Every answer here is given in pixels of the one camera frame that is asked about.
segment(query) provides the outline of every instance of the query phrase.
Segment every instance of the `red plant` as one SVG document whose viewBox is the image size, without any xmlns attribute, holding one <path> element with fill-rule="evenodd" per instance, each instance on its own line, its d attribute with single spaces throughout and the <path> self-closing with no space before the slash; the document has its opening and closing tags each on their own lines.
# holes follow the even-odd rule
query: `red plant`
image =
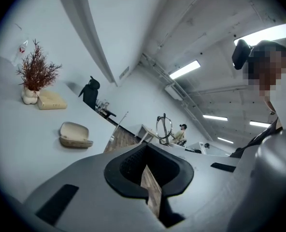
<svg viewBox="0 0 286 232">
<path fill-rule="evenodd" d="M 42 55 L 42 47 L 36 39 L 33 41 L 35 44 L 34 52 L 28 54 L 23 58 L 22 69 L 18 68 L 17 74 L 22 75 L 25 88 L 31 91 L 39 91 L 40 89 L 52 85 L 58 76 L 58 69 L 62 65 L 55 65 L 53 63 L 46 64 L 46 56 Z"/>
</svg>

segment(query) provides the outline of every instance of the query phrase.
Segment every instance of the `rectangular light panel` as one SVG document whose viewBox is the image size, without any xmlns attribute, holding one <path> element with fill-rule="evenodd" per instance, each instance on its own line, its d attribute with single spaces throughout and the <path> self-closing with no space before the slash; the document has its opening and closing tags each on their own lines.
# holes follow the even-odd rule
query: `rectangular light panel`
<svg viewBox="0 0 286 232">
<path fill-rule="evenodd" d="M 217 138 L 218 138 L 219 140 L 225 141 L 225 142 L 230 143 L 230 144 L 233 143 L 232 141 L 229 141 L 229 140 L 227 140 L 227 139 L 223 139 L 223 138 L 220 138 L 220 137 L 217 137 Z"/>
<path fill-rule="evenodd" d="M 180 70 L 172 73 L 170 75 L 170 78 L 172 78 L 172 79 L 178 78 L 181 75 L 184 75 L 184 74 L 186 74 L 186 73 L 188 73 L 190 71 L 193 71 L 193 70 L 195 70 L 195 69 L 197 69 L 199 67 L 200 67 L 199 62 L 198 61 L 193 61 L 192 63 L 186 65 L 185 67 L 181 68 Z"/>
<path fill-rule="evenodd" d="M 203 115 L 203 117 L 228 121 L 228 119 L 226 117 L 217 117 L 217 116 L 210 116 L 210 115 Z"/>
<path fill-rule="evenodd" d="M 260 126 L 260 127 L 265 127 L 265 128 L 267 128 L 271 125 L 271 124 L 255 122 L 255 121 L 250 121 L 249 124 L 252 126 Z"/>
<path fill-rule="evenodd" d="M 247 44 L 254 46 L 262 40 L 274 41 L 283 38 L 286 38 L 286 24 L 249 34 L 235 40 L 234 43 L 237 45 L 239 40 L 245 40 Z"/>
</svg>

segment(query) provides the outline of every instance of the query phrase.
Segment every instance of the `beige book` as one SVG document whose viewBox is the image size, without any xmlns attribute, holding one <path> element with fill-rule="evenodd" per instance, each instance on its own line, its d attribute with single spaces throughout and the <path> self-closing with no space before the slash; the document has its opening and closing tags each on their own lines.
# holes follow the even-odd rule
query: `beige book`
<svg viewBox="0 0 286 232">
<path fill-rule="evenodd" d="M 67 103 L 59 94 L 45 89 L 40 91 L 37 104 L 40 110 L 67 108 Z"/>
</svg>

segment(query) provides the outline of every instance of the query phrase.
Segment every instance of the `vase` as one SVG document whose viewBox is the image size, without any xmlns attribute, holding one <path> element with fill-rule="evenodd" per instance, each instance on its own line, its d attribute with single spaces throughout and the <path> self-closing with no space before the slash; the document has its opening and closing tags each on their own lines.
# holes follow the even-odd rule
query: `vase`
<svg viewBox="0 0 286 232">
<path fill-rule="evenodd" d="M 40 91 L 32 91 L 24 87 L 21 95 L 22 95 L 23 102 L 26 105 L 36 104 L 38 101 L 38 97 L 40 95 Z"/>
</svg>

